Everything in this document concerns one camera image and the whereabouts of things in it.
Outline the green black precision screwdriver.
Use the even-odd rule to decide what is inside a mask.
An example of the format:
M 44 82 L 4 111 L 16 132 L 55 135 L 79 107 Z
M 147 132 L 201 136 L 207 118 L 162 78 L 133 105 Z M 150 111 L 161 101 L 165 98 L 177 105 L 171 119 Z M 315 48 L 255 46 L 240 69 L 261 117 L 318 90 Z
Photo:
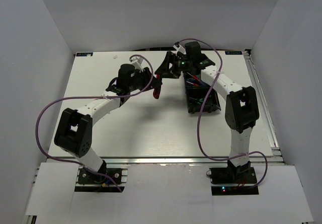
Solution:
M 208 98 L 199 98 L 199 100 L 201 101 L 201 103 L 205 102 L 206 104 L 212 104 L 213 101 L 212 101 L 212 98 L 211 96 L 209 96 Z

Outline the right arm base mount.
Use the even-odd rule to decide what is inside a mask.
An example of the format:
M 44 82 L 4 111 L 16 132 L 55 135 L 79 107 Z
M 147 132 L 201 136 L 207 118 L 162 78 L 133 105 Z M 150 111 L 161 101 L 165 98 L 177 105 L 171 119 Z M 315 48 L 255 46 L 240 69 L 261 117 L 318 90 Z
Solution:
M 206 172 L 211 180 L 212 196 L 259 195 L 255 169 L 248 161 L 235 167 L 231 161 L 226 167 L 213 167 Z

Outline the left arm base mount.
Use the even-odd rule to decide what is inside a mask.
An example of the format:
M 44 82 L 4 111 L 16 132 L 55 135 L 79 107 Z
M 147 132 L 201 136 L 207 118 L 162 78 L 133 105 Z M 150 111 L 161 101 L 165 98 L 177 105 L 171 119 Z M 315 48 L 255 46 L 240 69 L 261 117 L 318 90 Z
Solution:
M 113 179 L 94 175 L 84 168 L 79 168 L 76 178 L 75 192 L 120 193 L 127 181 L 127 168 L 107 168 L 106 175 Z

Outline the blue label sticker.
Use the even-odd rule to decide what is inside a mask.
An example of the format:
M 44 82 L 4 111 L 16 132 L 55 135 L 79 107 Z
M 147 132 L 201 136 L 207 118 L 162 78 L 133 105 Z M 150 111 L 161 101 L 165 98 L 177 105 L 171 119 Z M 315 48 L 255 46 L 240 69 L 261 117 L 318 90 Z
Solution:
M 226 55 L 243 55 L 242 51 L 225 51 Z
M 92 52 L 78 52 L 76 55 L 76 57 L 91 57 L 93 56 Z

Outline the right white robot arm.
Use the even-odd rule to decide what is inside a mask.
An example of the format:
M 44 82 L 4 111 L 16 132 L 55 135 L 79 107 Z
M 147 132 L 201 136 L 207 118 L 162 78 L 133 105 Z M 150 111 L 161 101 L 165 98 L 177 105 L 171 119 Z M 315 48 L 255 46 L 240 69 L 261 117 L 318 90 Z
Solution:
M 259 108 L 256 91 L 252 86 L 243 87 L 227 77 L 220 64 L 209 59 L 201 51 L 199 41 L 188 39 L 182 46 L 179 42 L 174 44 L 174 52 L 167 52 L 165 59 L 156 70 L 156 78 L 177 79 L 181 73 L 190 73 L 198 77 L 215 90 L 225 100 L 224 117 L 231 130 L 230 154 L 227 158 L 228 179 L 239 183 L 245 178 L 245 169 L 250 167 L 250 136 L 256 121 L 259 119 Z

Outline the blue label sticker right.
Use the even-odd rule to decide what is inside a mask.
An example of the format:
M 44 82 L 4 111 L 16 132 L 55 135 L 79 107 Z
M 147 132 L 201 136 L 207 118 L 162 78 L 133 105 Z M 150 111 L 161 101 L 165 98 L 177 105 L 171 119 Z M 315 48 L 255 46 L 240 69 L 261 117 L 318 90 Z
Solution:
M 243 55 L 242 51 L 225 51 L 226 55 Z

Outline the blue handled screwdriver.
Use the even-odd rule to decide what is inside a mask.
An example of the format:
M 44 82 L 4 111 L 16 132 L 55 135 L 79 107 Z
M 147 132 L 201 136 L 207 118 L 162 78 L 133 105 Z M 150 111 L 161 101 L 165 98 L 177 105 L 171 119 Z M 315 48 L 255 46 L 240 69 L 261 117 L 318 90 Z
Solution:
M 191 76 L 185 76 L 185 82 L 190 86 L 207 86 L 206 83 L 197 80 Z

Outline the blue label sticker left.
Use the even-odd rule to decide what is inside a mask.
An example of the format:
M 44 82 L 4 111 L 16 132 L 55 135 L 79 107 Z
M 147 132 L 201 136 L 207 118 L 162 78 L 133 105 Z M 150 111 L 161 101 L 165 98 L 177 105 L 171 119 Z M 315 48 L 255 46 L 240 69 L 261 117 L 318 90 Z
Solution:
M 93 56 L 92 52 L 78 52 L 76 55 L 76 57 L 91 57 Z

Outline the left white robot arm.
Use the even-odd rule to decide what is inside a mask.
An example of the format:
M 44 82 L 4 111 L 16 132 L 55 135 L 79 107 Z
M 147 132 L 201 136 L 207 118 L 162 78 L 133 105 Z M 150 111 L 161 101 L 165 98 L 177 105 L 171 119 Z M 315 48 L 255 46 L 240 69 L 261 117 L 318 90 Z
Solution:
M 149 68 L 138 64 L 123 64 L 118 76 L 113 78 L 102 97 L 78 109 L 66 108 L 60 117 L 54 144 L 74 156 L 90 169 L 89 177 L 95 183 L 106 179 L 106 162 L 92 149 L 93 126 L 113 110 L 120 108 L 136 91 L 160 88 L 160 77 L 152 75 Z

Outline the black three-compartment tray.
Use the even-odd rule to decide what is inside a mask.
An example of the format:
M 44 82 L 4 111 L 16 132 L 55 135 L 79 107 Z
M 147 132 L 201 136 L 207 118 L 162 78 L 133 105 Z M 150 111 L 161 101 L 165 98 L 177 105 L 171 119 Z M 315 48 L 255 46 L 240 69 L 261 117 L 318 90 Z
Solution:
M 210 86 L 188 72 L 184 72 L 183 76 L 188 113 L 194 114 L 201 110 L 201 106 Z M 214 89 L 211 90 L 205 102 L 203 112 L 212 113 L 221 110 L 218 94 Z

